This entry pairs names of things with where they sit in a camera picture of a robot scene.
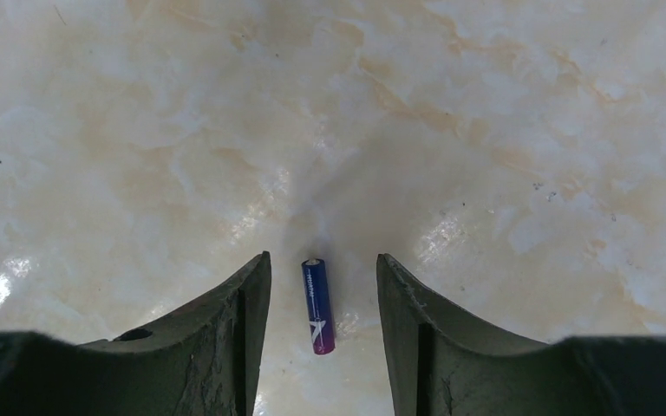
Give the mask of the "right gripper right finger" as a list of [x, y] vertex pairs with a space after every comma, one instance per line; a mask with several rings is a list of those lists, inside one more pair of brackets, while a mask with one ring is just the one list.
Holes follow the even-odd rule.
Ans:
[[666, 335], [544, 343], [471, 314], [388, 254], [376, 281], [398, 415], [666, 415]]

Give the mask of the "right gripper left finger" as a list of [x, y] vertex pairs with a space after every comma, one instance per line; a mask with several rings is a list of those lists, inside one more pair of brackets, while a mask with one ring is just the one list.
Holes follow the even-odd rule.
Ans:
[[113, 340], [0, 332], [0, 415], [250, 415], [271, 258]]

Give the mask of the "purple AAA battery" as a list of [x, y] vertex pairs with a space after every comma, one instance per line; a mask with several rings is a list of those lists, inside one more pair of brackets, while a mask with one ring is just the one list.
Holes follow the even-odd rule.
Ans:
[[310, 258], [301, 264], [310, 339], [315, 354], [331, 353], [336, 347], [336, 326], [330, 303], [325, 261]]

